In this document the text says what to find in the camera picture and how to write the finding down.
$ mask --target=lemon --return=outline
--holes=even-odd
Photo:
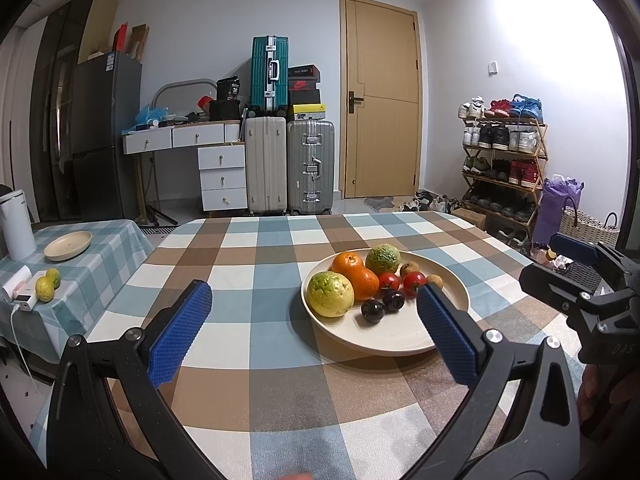
[[[57,269],[49,269],[45,274],[47,278],[49,278],[53,283],[53,288],[58,288],[60,286],[60,271]]]
[[[47,276],[41,276],[36,280],[36,296],[43,303],[53,300],[53,282]]]

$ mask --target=plate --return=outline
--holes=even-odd
[[[44,255],[52,262],[64,262],[78,256],[91,243],[89,231],[76,231],[53,240],[44,248]]]
[[[358,254],[362,261],[365,261],[369,251],[370,249],[356,249],[349,252]],[[318,327],[334,339],[345,343],[345,345],[374,355],[413,355],[435,348],[433,339],[431,339],[418,317],[415,299],[412,298],[406,298],[404,307],[398,313],[386,314],[382,321],[377,324],[371,324],[364,320],[360,313],[361,301],[356,301],[353,308],[342,317],[323,317],[316,314],[306,304],[306,288],[309,280],[316,272],[331,269],[331,264],[335,257],[336,254],[316,264],[307,273],[300,289],[302,303]],[[469,309],[470,298],[466,286],[447,267],[443,267],[439,263],[419,254],[405,251],[400,251],[400,257],[400,266],[413,261],[420,266],[420,272],[425,276],[429,274],[439,275],[443,281],[442,290],[451,300],[451,303],[459,310],[467,311]]]

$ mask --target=cherry tomato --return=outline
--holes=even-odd
[[[378,276],[380,280],[380,290],[398,290],[400,288],[400,278],[392,272],[383,272]]]
[[[421,272],[409,272],[404,277],[404,282],[402,282],[404,290],[410,298],[415,298],[418,294],[418,287],[426,284],[427,278],[425,278],[424,274]]]

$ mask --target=basket handle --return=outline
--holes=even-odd
[[[613,211],[607,215],[607,219],[604,221],[604,227],[607,226],[607,222],[609,221],[609,218],[611,218],[611,215],[613,215],[613,218],[616,221],[615,224],[613,224],[613,227],[618,227],[618,215],[616,215]]]
[[[575,201],[574,201],[574,199],[567,195],[567,196],[565,197],[565,199],[564,199],[564,205],[562,206],[562,210],[564,210],[564,208],[566,207],[566,201],[567,201],[567,200],[571,200],[571,203],[572,203],[572,205],[574,206],[574,211],[575,211],[575,214],[574,214],[574,229],[575,229],[575,228],[577,228],[577,227],[578,227],[578,208],[575,206]]]

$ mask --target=drawer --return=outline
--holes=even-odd
[[[246,188],[204,190],[202,208],[204,211],[246,209]]]
[[[244,168],[244,144],[199,148],[198,167],[201,170]]]
[[[198,124],[174,128],[174,148],[225,142],[224,124]]]
[[[225,142],[238,142],[240,140],[240,123],[225,123]]]
[[[244,168],[230,168],[229,170],[202,170],[200,172],[200,187],[202,190],[246,187],[246,175],[244,174]]]
[[[124,152],[142,153],[168,150],[171,144],[172,128],[155,128],[124,136]]]

